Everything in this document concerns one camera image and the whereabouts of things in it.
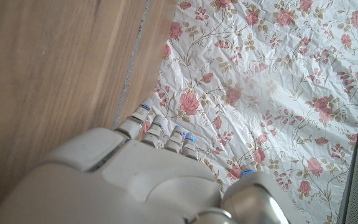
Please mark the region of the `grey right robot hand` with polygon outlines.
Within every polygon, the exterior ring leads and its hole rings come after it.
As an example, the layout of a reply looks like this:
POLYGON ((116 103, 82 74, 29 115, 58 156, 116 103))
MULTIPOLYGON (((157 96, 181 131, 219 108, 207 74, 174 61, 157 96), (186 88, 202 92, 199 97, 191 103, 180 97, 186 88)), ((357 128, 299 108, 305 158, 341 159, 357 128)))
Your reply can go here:
POLYGON ((0 223, 302 223, 273 177, 242 168, 221 192, 177 126, 158 148, 162 117, 142 128, 144 100, 116 129, 91 129, 50 153, 0 205, 0 223))

